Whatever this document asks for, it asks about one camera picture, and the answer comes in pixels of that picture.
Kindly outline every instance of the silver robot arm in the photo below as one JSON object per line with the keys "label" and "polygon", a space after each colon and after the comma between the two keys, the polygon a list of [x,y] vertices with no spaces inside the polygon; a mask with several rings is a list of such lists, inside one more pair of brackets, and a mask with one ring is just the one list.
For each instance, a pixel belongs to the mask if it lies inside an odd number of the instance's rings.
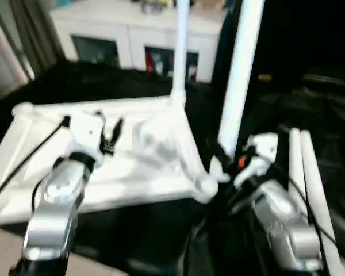
{"label": "silver robot arm", "polygon": [[78,207],[95,167],[102,164],[105,119],[85,113],[71,117],[72,143],[41,184],[40,202],[28,222],[22,257],[9,275],[65,275]]}
{"label": "silver robot arm", "polygon": [[[247,148],[255,148],[258,156],[253,156],[248,166],[234,180],[239,191],[251,178],[267,173],[275,161],[278,136],[264,133],[251,136]],[[251,205],[261,223],[278,265],[287,271],[313,272],[321,267],[320,241],[314,227],[303,217],[289,193],[275,180],[259,183],[259,187],[249,199],[238,202],[233,212]]]}

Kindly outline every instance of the black surface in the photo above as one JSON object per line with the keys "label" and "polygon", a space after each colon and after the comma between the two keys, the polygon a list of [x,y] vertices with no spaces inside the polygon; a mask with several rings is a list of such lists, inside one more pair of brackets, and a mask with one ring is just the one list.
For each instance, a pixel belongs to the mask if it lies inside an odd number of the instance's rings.
{"label": "black surface", "polygon": [[[202,84],[186,88],[186,113],[208,169],[211,153],[206,139],[217,135],[222,91]],[[0,114],[2,125],[8,125],[12,106],[22,101],[47,104],[146,97],[167,95],[170,89],[169,78],[108,66],[64,63],[8,98],[2,103]],[[339,222],[345,221],[345,119],[325,100],[278,94],[273,87],[251,83],[239,142],[250,133],[279,133],[277,161],[286,168],[289,137],[284,130],[294,126],[312,134],[336,238],[345,247],[345,223]],[[279,180],[286,185],[287,181]],[[207,206],[194,200],[178,200],[82,214],[74,251],[132,275],[214,276],[238,271],[260,275],[258,256],[265,258],[266,269],[262,273],[279,275],[264,238],[260,237],[263,233],[256,230],[253,238],[248,230],[249,226],[256,228],[255,221],[249,225],[249,214],[230,218],[222,213],[226,188],[221,185],[219,195]],[[207,223],[201,224],[207,214]],[[23,234],[25,224],[5,228]]]}

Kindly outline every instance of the gray curtain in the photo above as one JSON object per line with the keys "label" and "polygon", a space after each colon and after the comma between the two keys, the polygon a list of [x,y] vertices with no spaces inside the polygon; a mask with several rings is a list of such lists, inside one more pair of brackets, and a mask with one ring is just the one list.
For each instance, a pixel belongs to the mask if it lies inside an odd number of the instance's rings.
{"label": "gray curtain", "polygon": [[10,0],[13,16],[35,76],[65,59],[52,21],[40,0]]}

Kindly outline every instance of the black cable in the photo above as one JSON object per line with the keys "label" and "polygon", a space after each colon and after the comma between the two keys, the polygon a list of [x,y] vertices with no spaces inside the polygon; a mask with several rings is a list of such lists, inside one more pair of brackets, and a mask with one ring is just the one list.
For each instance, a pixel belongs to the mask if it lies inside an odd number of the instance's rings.
{"label": "black cable", "polygon": [[287,177],[287,179],[289,180],[289,182],[293,185],[293,187],[297,190],[299,196],[302,198],[302,200],[304,201],[307,209],[308,209],[308,212],[309,212],[309,215],[310,215],[310,219],[312,220],[312,223],[313,225],[315,226],[315,230],[317,232],[317,236],[319,237],[319,240],[320,240],[320,251],[321,251],[321,256],[322,256],[322,259],[323,259],[323,263],[324,263],[324,266],[325,266],[325,269],[326,269],[326,273],[328,275],[330,275],[330,272],[329,272],[329,267],[328,267],[328,263],[327,263],[327,259],[326,259],[326,256],[325,256],[325,251],[324,251],[324,245],[323,245],[323,242],[322,242],[322,238],[321,238],[321,233],[323,233],[335,246],[336,248],[338,249],[340,255],[344,258],[345,260],[345,252],[336,244],[336,240],[333,239],[331,237],[330,234],[328,234],[324,229],[322,229],[322,227],[318,224],[317,220],[316,220],[316,216],[313,212],[313,209],[311,207],[311,205],[309,204],[309,201],[307,198],[305,198],[305,196],[303,195],[302,191],[300,190],[298,184],[296,184],[296,182],[293,180],[293,178],[285,172],[285,170],[279,165],[277,164],[276,162],[272,162],[270,159],[268,159],[267,157],[265,156],[262,156],[260,154],[256,154],[257,156],[259,156],[261,159],[267,161],[267,162],[270,162],[273,164],[273,167],[279,172],[281,173],[283,176]]}
{"label": "black cable", "polygon": [[17,167],[14,168],[14,170],[7,176],[7,178],[2,182],[0,185],[0,194],[5,189],[5,187],[9,184],[9,182],[13,179],[13,177],[20,171],[20,169],[28,162],[28,160],[52,137],[54,134],[61,128],[66,127],[69,125],[70,117],[66,116],[61,123],[46,137],[45,140],[43,140],[36,148],[33,149],[33,151],[27,155],[26,158],[24,158]]}
{"label": "black cable", "polygon": [[32,191],[32,198],[31,198],[31,201],[30,201],[30,207],[31,207],[31,210],[32,210],[32,213],[34,213],[35,212],[35,208],[36,208],[36,202],[35,202],[35,200],[36,200],[36,193],[37,193],[37,191],[38,191],[38,189],[39,189],[39,187],[40,187],[40,185],[41,185],[41,183],[42,183],[42,180],[43,179],[41,179],[40,181],[38,181],[38,183],[35,185],[35,187],[34,187],[34,189],[33,189],[33,191]]}

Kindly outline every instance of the white pole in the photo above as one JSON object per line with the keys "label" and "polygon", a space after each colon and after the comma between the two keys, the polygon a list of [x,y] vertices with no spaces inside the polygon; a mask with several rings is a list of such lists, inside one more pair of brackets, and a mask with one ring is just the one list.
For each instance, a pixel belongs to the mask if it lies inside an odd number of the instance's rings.
{"label": "white pole", "polygon": [[[300,191],[305,197],[306,194],[303,159],[301,155],[300,131],[297,128],[292,128],[289,134],[289,175],[295,181],[295,183],[298,184]],[[289,194],[295,200],[300,210],[307,214],[305,202],[302,200],[297,189],[291,183],[289,183]]]}
{"label": "white pole", "polygon": [[[218,142],[225,153],[232,158],[235,156],[264,5],[265,0],[243,0],[241,5],[224,110],[218,134]],[[211,160],[210,173],[219,181],[225,178],[215,157]]]}
{"label": "white pole", "polygon": [[[334,229],[329,216],[327,201],[309,131],[302,131],[300,133],[300,140],[309,204],[315,213],[318,224],[334,239]],[[345,269],[340,261],[336,246],[324,235],[322,235],[322,242],[331,276],[345,276]]]}
{"label": "white pole", "polygon": [[185,71],[186,71],[186,45],[189,19],[189,0],[178,0],[178,31],[177,44],[174,53],[174,79],[171,90],[171,102],[185,104]]}

